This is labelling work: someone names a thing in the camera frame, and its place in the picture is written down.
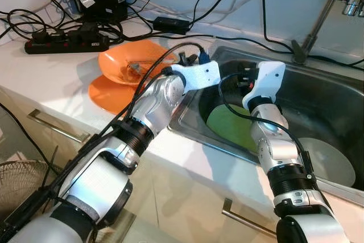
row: white countertop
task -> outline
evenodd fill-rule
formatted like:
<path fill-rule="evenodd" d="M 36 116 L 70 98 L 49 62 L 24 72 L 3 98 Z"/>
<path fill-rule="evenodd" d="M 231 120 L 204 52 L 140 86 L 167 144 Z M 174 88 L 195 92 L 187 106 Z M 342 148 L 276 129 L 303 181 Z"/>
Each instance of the white countertop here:
<path fill-rule="evenodd" d="M 138 35 L 144 30 L 140 24 L 133 22 L 123 27 L 126 35 Z M 184 41 L 152 40 L 165 47 Z M 213 39 L 186 40 L 198 41 L 205 48 L 216 47 Z M 267 51 L 249 44 L 241 44 L 240 47 L 242 50 L 268 55 Z M 185 51 L 190 54 L 195 53 L 196 49 L 186 47 Z M 47 114 L 96 133 L 113 117 L 95 105 L 88 96 L 89 84 L 101 75 L 97 56 L 98 53 L 28 55 L 24 52 L 23 42 L 12 41 L 0 47 L 0 88 Z M 331 65 L 313 62 L 310 64 L 363 79 L 363 73 L 353 69 L 336 69 Z M 168 129 L 152 141 L 145 155 L 161 160 L 176 171 L 186 172 L 206 184 L 220 184 L 236 192 L 242 202 L 259 207 L 259 210 L 274 217 L 273 195 L 259 166 L 184 138 Z M 229 173 L 222 174 L 220 170 L 229 170 Z M 327 195 L 327 198 L 350 240 L 364 242 L 360 232 L 364 226 L 364 209 L 331 195 Z"/>

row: sink basin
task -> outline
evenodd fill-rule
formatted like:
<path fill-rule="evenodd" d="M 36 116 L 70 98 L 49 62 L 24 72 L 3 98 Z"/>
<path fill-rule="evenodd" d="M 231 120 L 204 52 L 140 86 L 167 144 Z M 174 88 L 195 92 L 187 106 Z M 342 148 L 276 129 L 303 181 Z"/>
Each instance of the sink basin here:
<path fill-rule="evenodd" d="M 228 47 L 217 48 L 212 59 L 219 63 L 222 77 L 267 60 Z M 242 107 L 239 90 L 227 92 L 226 99 L 230 104 Z M 287 63 L 276 104 L 282 108 L 289 129 L 295 136 L 315 138 L 330 144 L 343 153 L 354 168 L 356 179 L 351 188 L 322 181 L 341 190 L 354 190 L 356 196 L 363 197 L 363 81 Z M 169 128 L 195 141 L 259 164 L 251 146 L 245 147 L 226 136 L 223 138 L 207 126 L 209 116 L 221 105 L 217 86 L 191 91 L 176 110 Z"/>

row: metal handle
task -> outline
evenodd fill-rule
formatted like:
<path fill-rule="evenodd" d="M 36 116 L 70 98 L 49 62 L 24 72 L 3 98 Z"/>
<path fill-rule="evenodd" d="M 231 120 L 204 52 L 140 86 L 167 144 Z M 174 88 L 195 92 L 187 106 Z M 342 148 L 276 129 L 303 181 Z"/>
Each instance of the metal handle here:
<path fill-rule="evenodd" d="M 231 211 L 231 205 L 233 201 L 231 199 L 225 198 L 224 206 L 222 207 L 221 213 L 233 220 L 236 220 L 237 222 L 240 222 L 241 224 L 244 224 L 248 226 L 249 228 L 258 231 L 259 233 L 264 233 L 266 236 L 270 236 L 273 238 L 277 238 L 277 235 L 272 230 L 269 230 L 249 219 L 246 219 L 245 217 L 242 217 L 234 212 Z"/>
<path fill-rule="evenodd" d="M 76 136 L 76 135 L 73 135 L 67 131 L 64 131 L 63 129 L 60 129 L 58 126 L 55 126 L 49 122 L 46 122 L 40 118 L 37 117 L 37 115 L 40 114 L 40 111 L 37 110 L 37 109 L 34 109 L 31 113 L 28 114 L 28 118 L 41 124 L 41 125 L 44 125 L 45 127 L 47 128 L 50 128 L 52 130 L 54 130 L 55 132 L 58 132 L 60 134 L 62 134 L 63 136 L 67 137 L 67 138 L 70 138 L 76 142 L 79 142 L 79 143 L 83 143 L 85 140 L 88 139 L 88 137 L 90 137 L 90 134 L 86 133 L 86 134 L 82 134 L 80 136 Z"/>

